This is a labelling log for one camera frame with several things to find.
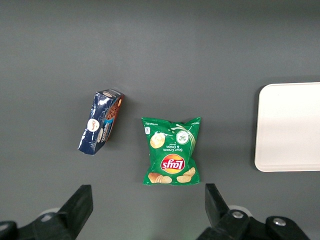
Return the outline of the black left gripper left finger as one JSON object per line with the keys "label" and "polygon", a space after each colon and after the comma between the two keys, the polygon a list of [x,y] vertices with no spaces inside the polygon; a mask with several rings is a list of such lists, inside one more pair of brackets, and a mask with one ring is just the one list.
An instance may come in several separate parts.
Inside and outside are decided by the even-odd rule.
{"label": "black left gripper left finger", "polygon": [[18,228],[15,221],[0,223],[2,240],[75,240],[93,211],[92,187],[81,185],[57,212],[40,215]]}

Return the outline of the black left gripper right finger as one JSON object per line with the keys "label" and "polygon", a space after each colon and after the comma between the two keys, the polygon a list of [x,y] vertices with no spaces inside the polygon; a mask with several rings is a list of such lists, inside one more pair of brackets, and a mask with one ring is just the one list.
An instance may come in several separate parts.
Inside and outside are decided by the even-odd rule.
{"label": "black left gripper right finger", "polygon": [[262,223],[239,207],[230,208],[214,183],[205,185],[205,211],[210,227],[199,240],[308,240],[293,220],[269,216]]}

